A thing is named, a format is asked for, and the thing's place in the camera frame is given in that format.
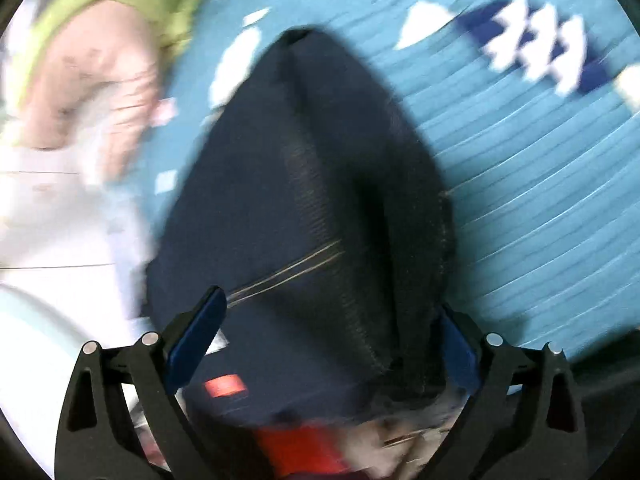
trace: red label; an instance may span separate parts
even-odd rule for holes
[[[246,386],[237,375],[223,375],[204,383],[211,397],[228,397],[246,391]]]

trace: blue bedsheet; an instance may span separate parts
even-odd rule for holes
[[[452,19],[434,27],[433,9]],[[132,176],[158,232],[224,79],[297,25],[343,38],[433,149],[458,228],[453,308],[570,356],[640,326],[640,115],[612,84],[640,62],[640,38],[616,0],[204,0],[167,91],[176,115],[150,132]],[[536,77],[523,62],[533,40],[549,52]]]

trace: pink fabric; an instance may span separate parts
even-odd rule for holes
[[[102,161],[120,176],[149,124],[160,85],[159,47],[150,25],[132,7],[100,0],[73,17],[52,39],[22,107],[27,146],[66,146],[79,104],[116,83]]]

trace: red fabric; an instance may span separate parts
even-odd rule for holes
[[[338,474],[347,471],[327,428],[261,429],[256,430],[255,435],[279,478],[294,473]]]

